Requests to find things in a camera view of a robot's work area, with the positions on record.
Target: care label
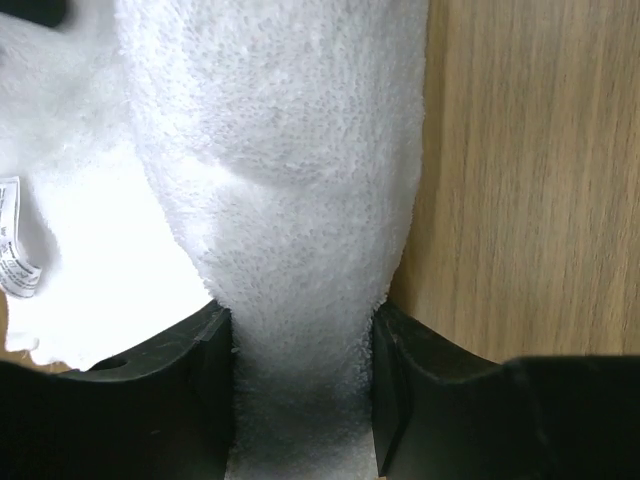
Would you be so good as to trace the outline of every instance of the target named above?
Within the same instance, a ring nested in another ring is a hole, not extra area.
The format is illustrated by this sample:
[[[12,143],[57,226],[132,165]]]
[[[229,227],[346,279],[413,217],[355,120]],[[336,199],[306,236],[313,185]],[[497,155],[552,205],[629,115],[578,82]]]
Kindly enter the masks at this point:
[[[0,288],[18,298],[33,297],[41,268],[31,265],[18,246],[20,178],[0,178]]]

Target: white terry cloth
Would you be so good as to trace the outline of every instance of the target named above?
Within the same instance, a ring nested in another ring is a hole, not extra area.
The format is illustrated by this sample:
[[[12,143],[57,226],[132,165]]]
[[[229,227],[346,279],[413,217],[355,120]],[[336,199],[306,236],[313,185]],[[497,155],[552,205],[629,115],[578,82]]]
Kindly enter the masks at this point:
[[[85,370],[210,297],[135,158],[112,0],[60,31],[0,15],[0,177],[20,176],[35,297],[8,298],[8,351]]]
[[[427,1],[116,5],[147,177],[234,317],[228,478],[374,478],[370,317],[420,175]]]

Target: black plastic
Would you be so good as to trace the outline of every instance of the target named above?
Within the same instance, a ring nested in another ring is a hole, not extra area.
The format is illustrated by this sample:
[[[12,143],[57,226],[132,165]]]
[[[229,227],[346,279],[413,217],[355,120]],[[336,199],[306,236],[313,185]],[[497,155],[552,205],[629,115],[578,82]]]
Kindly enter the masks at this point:
[[[0,0],[0,13],[49,28],[64,22],[70,10],[68,0]]]
[[[388,480],[640,478],[640,357],[496,365],[386,304],[374,359]]]
[[[222,480],[231,348],[229,312],[211,303],[93,371],[0,362],[0,478]]]
[[[640,478],[640,357],[496,365],[391,303],[373,348],[388,480]],[[222,480],[232,364],[231,316],[215,302],[89,372],[0,362],[0,479]]]

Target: wooden panel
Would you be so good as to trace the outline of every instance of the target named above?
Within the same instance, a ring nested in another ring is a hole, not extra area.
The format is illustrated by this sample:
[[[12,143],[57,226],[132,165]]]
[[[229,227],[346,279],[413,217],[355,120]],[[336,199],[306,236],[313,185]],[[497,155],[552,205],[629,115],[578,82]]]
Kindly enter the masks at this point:
[[[4,349],[4,341],[7,335],[7,297],[0,292],[0,360],[10,361],[19,365],[41,370],[44,372],[64,372],[69,367],[64,363],[52,363],[51,365],[36,365],[31,361],[29,352],[7,352]]]
[[[640,352],[640,2],[432,0],[391,291],[493,360]]]

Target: wooden surface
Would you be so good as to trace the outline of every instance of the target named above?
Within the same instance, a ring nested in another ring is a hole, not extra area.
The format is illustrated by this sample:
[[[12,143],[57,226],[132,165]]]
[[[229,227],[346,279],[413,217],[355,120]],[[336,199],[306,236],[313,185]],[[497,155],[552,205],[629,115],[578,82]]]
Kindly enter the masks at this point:
[[[7,317],[7,297],[4,293],[0,292],[0,360],[8,360],[44,372],[64,372],[69,370],[69,367],[63,363],[36,365],[31,360],[28,352],[7,352],[4,349],[4,341],[7,335]]]
[[[492,360],[640,352],[640,1],[432,0],[391,298]]]

